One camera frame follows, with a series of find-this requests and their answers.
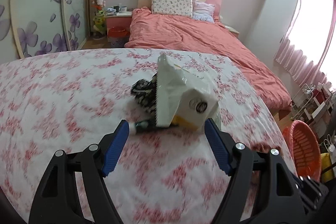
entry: curtain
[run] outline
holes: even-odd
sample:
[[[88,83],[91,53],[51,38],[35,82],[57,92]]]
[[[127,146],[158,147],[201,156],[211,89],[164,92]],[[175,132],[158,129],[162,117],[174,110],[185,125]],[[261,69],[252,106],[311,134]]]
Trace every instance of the curtain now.
[[[328,65],[336,58],[335,23],[336,0],[297,0],[274,59],[299,86],[332,79],[336,85],[333,66]]]

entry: white tissue package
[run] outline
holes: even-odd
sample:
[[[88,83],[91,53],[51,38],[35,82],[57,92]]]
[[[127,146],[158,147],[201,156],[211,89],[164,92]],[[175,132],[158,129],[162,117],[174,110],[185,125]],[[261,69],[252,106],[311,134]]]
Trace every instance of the white tissue package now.
[[[156,126],[199,129],[218,110],[212,83],[206,83],[162,54],[157,63]]]

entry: pink bedspread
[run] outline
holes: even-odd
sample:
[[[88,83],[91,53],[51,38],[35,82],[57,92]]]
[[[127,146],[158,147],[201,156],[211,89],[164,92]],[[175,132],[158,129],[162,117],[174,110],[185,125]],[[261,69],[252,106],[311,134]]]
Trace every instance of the pink bedspread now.
[[[161,48],[204,52],[229,57],[271,112],[290,110],[291,97],[281,80],[220,22],[208,23],[181,16],[152,15],[146,7],[132,16],[129,48]]]
[[[269,110],[227,57],[124,48],[41,55],[0,65],[0,186],[24,220],[56,150],[82,151],[121,119],[148,118],[130,88],[152,78],[162,51],[212,83],[223,131],[252,149],[279,148],[295,172]],[[104,181],[124,223],[206,224],[229,177],[219,169],[204,130],[170,128],[129,136]],[[80,176],[77,185],[84,216],[93,220]],[[254,177],[243,218],[251,213],[256,188]]]

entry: pillow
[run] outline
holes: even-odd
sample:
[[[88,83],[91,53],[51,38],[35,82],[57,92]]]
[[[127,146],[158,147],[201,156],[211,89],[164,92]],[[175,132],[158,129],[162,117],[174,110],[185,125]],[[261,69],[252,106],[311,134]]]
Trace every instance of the pillow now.
[[[193,19],[215,23],[212,16],[200,14],[197,12],[193,12]]]
[[[193,13],[196,12],[196,13],[199,13],[199,14],[209,15],[209,16],[213,17],[215,7],[216,6],[213,5],[213,4],[207,4],[207,3],[202,2],[202,1],[194,0]]]
[[[193,17],[193,0],[152,0],[152,14]]]

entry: trash can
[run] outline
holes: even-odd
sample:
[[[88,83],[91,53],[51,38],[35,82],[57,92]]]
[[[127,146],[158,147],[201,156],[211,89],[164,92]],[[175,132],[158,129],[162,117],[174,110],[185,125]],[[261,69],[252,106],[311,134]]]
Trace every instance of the trash can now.
[[[112,48],[124,48],[129,40],[129,31],[124,27],[112,27],[108,30],[107,40]]]

